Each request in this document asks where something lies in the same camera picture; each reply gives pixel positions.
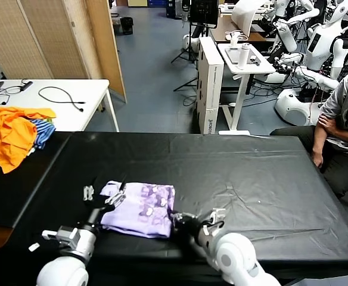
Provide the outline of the person right hand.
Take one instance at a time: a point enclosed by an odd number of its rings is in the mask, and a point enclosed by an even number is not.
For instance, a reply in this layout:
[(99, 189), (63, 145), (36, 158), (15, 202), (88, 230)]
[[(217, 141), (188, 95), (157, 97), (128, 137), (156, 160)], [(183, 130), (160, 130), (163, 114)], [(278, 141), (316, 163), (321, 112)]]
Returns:
[(311, 152), (312, 161), (317, 168), (321, 168), (324, 163), (324, 158), (322, 155), (322, 150), (313, 149)]

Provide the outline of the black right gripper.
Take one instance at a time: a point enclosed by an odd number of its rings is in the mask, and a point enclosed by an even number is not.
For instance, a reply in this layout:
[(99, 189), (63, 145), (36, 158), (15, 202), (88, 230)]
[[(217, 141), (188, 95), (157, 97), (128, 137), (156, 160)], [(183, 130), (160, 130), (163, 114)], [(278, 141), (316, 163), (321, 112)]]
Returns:
[(172, 212), (170, 218), (172, 219), (173, 231), (187, 233), (194, 238), (198, 238), (205, 224), (204, 220), (200, 220), (197, 216), (187, 213)]

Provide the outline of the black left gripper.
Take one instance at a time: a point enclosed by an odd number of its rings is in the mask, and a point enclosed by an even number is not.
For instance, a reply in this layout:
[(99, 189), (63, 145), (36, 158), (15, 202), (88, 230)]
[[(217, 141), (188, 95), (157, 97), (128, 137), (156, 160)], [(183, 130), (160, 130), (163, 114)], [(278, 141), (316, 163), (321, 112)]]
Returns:
[(107, 212), (112, 212), (114, 206), (119, 206), (125, 199), (126, 176), (123, 178), (119, 189), (112, 196), (94, 197), (94, 187), (92, 185), (83, 187), (83, 201), (89, 212), (88, 225), (97, 226), (102, 217)]

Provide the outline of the person left hand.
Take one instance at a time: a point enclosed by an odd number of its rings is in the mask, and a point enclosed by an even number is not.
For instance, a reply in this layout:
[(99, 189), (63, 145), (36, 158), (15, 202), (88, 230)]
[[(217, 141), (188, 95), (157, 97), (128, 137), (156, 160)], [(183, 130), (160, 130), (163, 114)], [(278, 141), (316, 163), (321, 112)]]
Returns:
[(329, 133), (334, 133), (337, 130), (335, 118), (320, 115), (318, 118), (318, 123)]

